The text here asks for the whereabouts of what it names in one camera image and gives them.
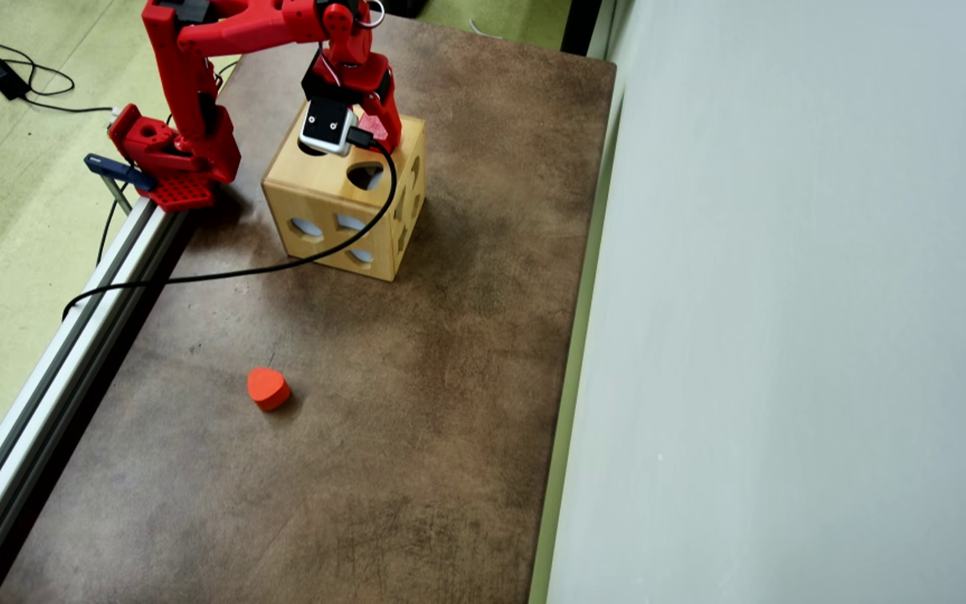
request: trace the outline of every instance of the black cable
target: black cable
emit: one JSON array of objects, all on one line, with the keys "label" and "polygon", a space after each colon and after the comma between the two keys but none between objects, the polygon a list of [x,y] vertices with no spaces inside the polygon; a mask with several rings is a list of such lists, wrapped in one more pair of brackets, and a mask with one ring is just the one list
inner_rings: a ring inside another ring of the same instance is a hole
[{"label": "black cable", "polygon": [[30,104],[30,106],[53,108],[57,111],[65,111],[65,113],[92,113],[96,111],[114,111],[114,107],[85,107],[85,108],[69,108],[69,107],[57,107],[57,106],[45,106],[43,103],[35,102],[29,99],[27,96],[22,95],[19,97],[20,100]]},{"label": "black cable", "polygon": [[[69,77],[68,75],[65,75],[65,73],[62,73],[62,72],[58,71],[57,69],[50,68],[47,65],[34,64],[33,62],[18,61],[18,60],[15,60],[15,59],[3,59],[3,61],[4,62],[8,62],[8,64],[13,64],[13,65],[27,65],[27,66],[30,66],[31,71],[28,72],[28,87],[29,87],[29,90],[34,95],[39,95],[39,96],[64,95],[66,92],[72,91],[72,89],[74,89],[74,88],[77,87],[76,81],[73,81],[72,77]],[[37,91],[37,89],[32,88],[32,79],[34,79],[34,77],[35,77],[35,70],[37,70],[37,69],[42,69],[43,71],[49,71],[50,73],[58,74],[58,76],[62,76],[66,80],[69,80],[70,81],[70,84],[68,86],[66,86],[66,88],[62,88],[61,91],[54,91],[54,92],[41,92],[41,91]]]},{"label": "black cable", "polygon": [[323,252],[312,253],[311,256],[308,256],[306,258],[299,258],[296,260],[292,260],[290,261],[290,263],[274,264],[274,265],[271,265],[271,267],[243,268],[242,270],[239,270],[239,271],[230,271],[226,273],[210,273],[207,275],[189,275],[189,276],[185,276],[185,278],[135,280],[135,282],[112,283],[110,285],[95,287],[95,288],[89,289],[88,291],[85,291],[84,294],[78,294],[73,299],[70,299],[70,303],[65,306],[65,309],[62,310],[62,320],[65,320],[66,315],[69,314],[70,309],[72,309],[73,305],[76,305],[76,303],[80,302],[82,299],[89,298],[92,295],[96,295],[96,294],[103,294],[103,292],[111,291],[114,289],[147,287],[149,285],[164,286],[164,285],[174,285],[174,284],[181,284],[181,283],[199,283],[199,282],[205,282],[205,280],[244,278],[244,276],[248,276],[248,275],[262,275],[265,273],[284,271],[284,270],[287,270],[287,268],[296,268],[296,267],[299,267],[299,265],[314,263],[315,260],[322,260],[327,256],[334,255],[334,253],[341,252],[342,249],[346,249],[350,245],[356,243],[357,241],[360,241],[361,237],[364,237],[368,233],[368,231],[370,231],[375,225],[378,225],[379,221],[384,217],[384,215],[387,214],[387,210],[390,210],[390,206],[394,202],[394,194],[397,191],[397,168],[394,167],[394,158],[390,157],[390,152],[388,152],[386,148],[383,148],[383,146],[380,145],[379,142],[376,142],[373,139],[371,141],[371,145],[369,146],[371,146],[371,148],[375,150],[378,150],[378,152],[382,154],[382,157],[386,158],[387,160],[387,165],[388,167],[390,167],[390,195],[387,195],[387,202],[382,204],[382,207],[380,207],[379,212],[376,213],[375,217],[373,217],[371,221],[366,223],[363,229],[356,231],[356,234],[353,234],[352,237],[346,238],[346,240],[344,240],[343,242],[337,245],[334,245],[334,247],[331,247],[329,249],[325,249]]},{"label": "black cable", "polygon": [[[126,192],[126,187],[128,186],[129,183],[122,183],[122,186],[118,187],[118,190],[121,192]],[[114,202],[111,203],[111,211],[106,215],[106,223],[103,225],[103,238],[100,238],[99,240],[99,255],[96,256],[96,266],[99,265],[100,261],[103,260],[103,246],[106,245],[106,234],[111,230],[111,220],[114,219],[115,207],[118,207],[117,200],[114,200]]]},{"label": "black cable", "polygon": [[[58,71],[57,69],[50,68],[49,66],[46,66],[46,65],[40,65],[40,64],[38,64],[38,62],[35,62],[34,60],[32,60],[32,57],[30,57],[30,56],[28,56],[28,54],[24,53],[24,51],[18,50],[18,49],[13,49],[13,47],[6,46],[5,44],[0,44],[0,49],[8,50],[8,51],[11,51],[11,53],[17,53],[20,56],[23,56],[24,57],[24,61],[18,61],[18,60],[15,60],[15,59],[3,59],[3,61],[8,62],[8,64],[29,65],[29,68],[31,68],[31,71],[28,74],[28,79],[26,80],[26,84],[28,84],[29,89],[31,90],[31,92],[34,95],[39,95],[39,96],[64,95],[66,92],[73,91],[73,89],[76,88],[76,83],[75,83],[75,81],[73,81],[72,77],[69,77],[68,75],[65,75],[65,73],[62,73],[61,71]],[[53,91],[53,92],[37,91],[37,89],[32,88],[32,81],[34,81],[34,79],[35,79],[35,72],[37,72],[38,69],[42,69],[44,71],[49,71],[51,73],[56,73],[56,74],[58,74],[58,76],[62,76],[66,80],[68,80],[70,82],[70,84],[68,85],[68,87],[62,88],[61,91]],[[69,107],[47,106],[47,104],[43,104],[43,103],[39,103],[37,101],[31,100],[31,99],[29,99],[25,95],[22,95],[19,98],[22,99],[24,102],[30,104],[30,106],[53,108],[53,110],[62,111],[62,112],[65,112],[65,113],[91,113],[91,112],[96,112],[96,111],[112,111],[112,110],[114,110],[114,107],[69,108]]]}]

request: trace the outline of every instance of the hexagonal hole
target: hexagonal hole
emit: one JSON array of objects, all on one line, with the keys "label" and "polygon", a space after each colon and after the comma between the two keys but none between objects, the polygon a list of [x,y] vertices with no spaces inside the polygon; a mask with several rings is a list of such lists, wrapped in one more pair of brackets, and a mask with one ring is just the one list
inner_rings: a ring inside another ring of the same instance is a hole
[{"label": "hexagonal hole", "polygon": [[366,249],[350,249],[349,252],[345,252],[352,260],[353,264],[356,264],[359,268],[371,268],[371,261],[375,260],[375,256],[371,252],[366,251]]},{"label": "hexagonal hole", "polygon": [[319,226],[315,225],[314,222],[306,221],[304,218],[291,218],[288,222],[288,229],[296,237],[303,238],[304,241],[309,243],[323,241],[323,230],[319,229]]},{"label": "hexagonal hole", "polygon": [[364,221],[359,221],[359,219],[353,218],[352,216],[345,216],[345,214],[334,214],[334,218],[338,221],[339,229],[359,231],[365,226]]}]

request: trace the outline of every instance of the power adapter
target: power adapter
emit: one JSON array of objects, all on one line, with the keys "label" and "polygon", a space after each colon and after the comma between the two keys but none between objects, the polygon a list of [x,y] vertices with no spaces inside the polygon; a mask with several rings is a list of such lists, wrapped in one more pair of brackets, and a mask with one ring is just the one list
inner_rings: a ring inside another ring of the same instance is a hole
[{"label": "power adapter", "polygon": [[11,101],[19,96],[24,96],[25,92],[31,91],[26,81],[17,75],[12,66],[0,59],[0,92],[7,100]]},{"label": "power adapter", "polygon": [[320,153],[349,154],[349,129],[356,126],[359,119],[352,108],[345,103],[322,96],[314,96],[304,112],[304,122],[300,125],[300,135],[296,144],[305,153],[308,148],[318,149]]}]

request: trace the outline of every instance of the red robotic arm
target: red robotic arm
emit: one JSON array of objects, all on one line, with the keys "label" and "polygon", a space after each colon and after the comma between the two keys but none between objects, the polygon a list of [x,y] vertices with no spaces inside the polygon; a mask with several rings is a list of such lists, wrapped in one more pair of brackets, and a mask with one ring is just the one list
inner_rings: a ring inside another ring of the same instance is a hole
[{"label": "red robotic arm", "polygon": [[392,152],[400,142],[392,70],[387,57],[371,52],[378,23],[366,0],[148,0],[143,18],[177,129],[130,104],[110,135],[124,158],[157,180],[144,192],[166,211],[210,206],[215,182],[230,183],[241,163],[230,115],[215,103],[208,57],[317,42],[302,81],[308,98],[359,104],[361,126],[383,148]]}]

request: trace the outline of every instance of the white wall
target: white wall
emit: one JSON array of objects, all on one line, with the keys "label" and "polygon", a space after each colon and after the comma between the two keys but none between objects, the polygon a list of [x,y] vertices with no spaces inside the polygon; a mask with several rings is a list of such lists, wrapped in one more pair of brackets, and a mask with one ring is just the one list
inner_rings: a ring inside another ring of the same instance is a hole
[{"label": "white wall", "polygon": [[966,1],[629,19],[549,601],[966,601]]}]

